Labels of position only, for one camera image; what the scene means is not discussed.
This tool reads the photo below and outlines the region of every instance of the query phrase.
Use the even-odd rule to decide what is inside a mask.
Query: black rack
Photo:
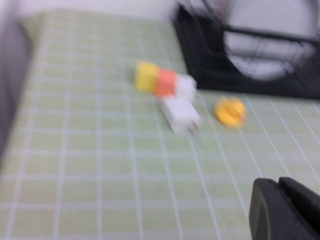
[[[197,81],[199,89],[219,90],[298,98],[320,98],[320,41],[307,37],[238,28],[223,23],[206,0],[204,8],[195,9],[187,1],[180,4],[173,21],[188,72]],[[296,56],[251,51],[230,51],[225,46],[225,33],[246,35],[258,42],[265,40],[295,44],[297,48],[310,45],[312,55],[305,59]],[[285,74],[268,80],[259,80],[243,74],[231,62],[230,55],[246,59],[276,60],[286,66]]]

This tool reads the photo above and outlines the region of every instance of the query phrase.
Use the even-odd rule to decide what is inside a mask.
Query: white block
[[[174,94],[176,98],[187,98],[194,103],[197,95],[196,80],[190,75],[178,75]]]
[[[163,97],[160,99],[160,107],[175,134],[199,130],[201,118],[187,98]]]

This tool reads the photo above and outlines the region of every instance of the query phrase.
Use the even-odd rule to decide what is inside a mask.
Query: green checkered tablecloth
[[[196,135],[175,135],[137,60],[185,74],[173,27],[55,10],[36,49],[0,175],[0,239],[249,240],[258,177],[320,193],[320,105],[237,94],[243,129],[214,118],[200,91]]]

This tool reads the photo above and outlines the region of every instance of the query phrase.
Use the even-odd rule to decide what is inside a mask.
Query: yellow rubber duck
[[[245,125],[246,107],[237,98],[222,98],[215,105],[214,112],[219,121],[228,128],[239,128]]]

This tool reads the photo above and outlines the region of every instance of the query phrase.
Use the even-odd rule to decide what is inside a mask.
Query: toy block
[[[197,82],[190,75],[178,75],[174,91],[176,98],[187,98],[194,103],[197,95]]]
[[[200,129],[201,118],[187,98],[166,96],[160,106],[175,134],[195,133]]]
[[[160,68],[154,89],[154,95],[164,97],[175,94],[177,74],[174,71]]]
[[[135,73],[135,87],[140,91],[155,90],[159,67],[153,63],[138,61]]]

